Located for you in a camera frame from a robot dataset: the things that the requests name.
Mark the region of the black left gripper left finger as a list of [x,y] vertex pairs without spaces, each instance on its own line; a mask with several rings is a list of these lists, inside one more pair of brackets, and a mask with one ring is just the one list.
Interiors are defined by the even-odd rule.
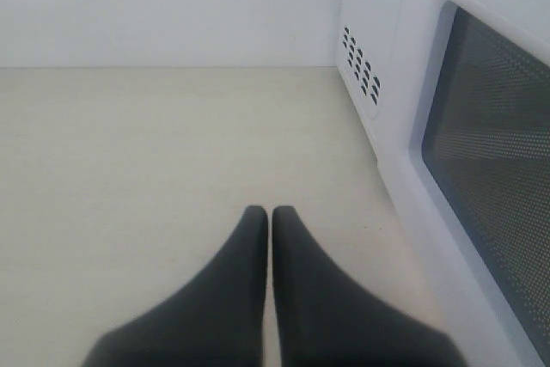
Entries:
[[248,206],[229,239],[183,288],[103,335],[86,366],[261,366],[268,217]]

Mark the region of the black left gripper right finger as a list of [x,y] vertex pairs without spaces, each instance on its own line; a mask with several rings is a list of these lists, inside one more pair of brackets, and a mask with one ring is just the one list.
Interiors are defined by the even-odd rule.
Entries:
[[289,205],[272,213],[272,285],[284,366],[463,366],[442,332],[372,295]]

